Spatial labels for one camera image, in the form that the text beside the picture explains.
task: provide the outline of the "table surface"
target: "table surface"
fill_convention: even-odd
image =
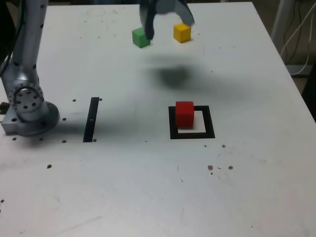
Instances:
[[[34,138],[0,130],[0,236],[316,235],[316,124],[259,15],[190,8],[190,42],[169,14],[139,49],[137,5],[48,7],[38,74],[67,120]],[[91,97],[97,142],[83,143]],[[171,140],[176,101],[209,106],[216,138]]]

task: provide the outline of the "floor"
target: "floor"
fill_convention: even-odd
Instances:
[[[208,0],[207,2],[218,2],[217,0]],[[274,17],[276,15],[277,12],[277,6],[278,6],[278,1],[272,1],[272,0],[253,0],[253,3],[268,31],[268,33],[271,33],[272,31],[272,27],[273,27],[273,22],[274,22]],[[69,5],[70,2],[50,2],[50,5]],[[14,6],[11,3],[8,3],[8,8],[11,12],[12,18],[14,20],[14,23],[16,24],[17,22],[17,17],[18,17],[18,9],[16,6]],[[303,5],[302,7],[302,12],[306,12],[308,10],[309,5]],[[308,24],[306,25],[306,29],[304,28],[302,30],[302,40],[301,42],[306,41],[307,37],[308,37]],[[305,57],[306,57],[306,52],[305,49],[302,45],[299,45],[298,47],[298,51],[297,51],[297,58],[293,58],[293,62],[294,63],[298,63],[301,64],[302,62],[305,63]],[[302,91],[304,90],[304,87],[306,85],[307,82],[307,78],[294,78],[293,79],[298,90],[300,91],[300,93],[302,93]]]

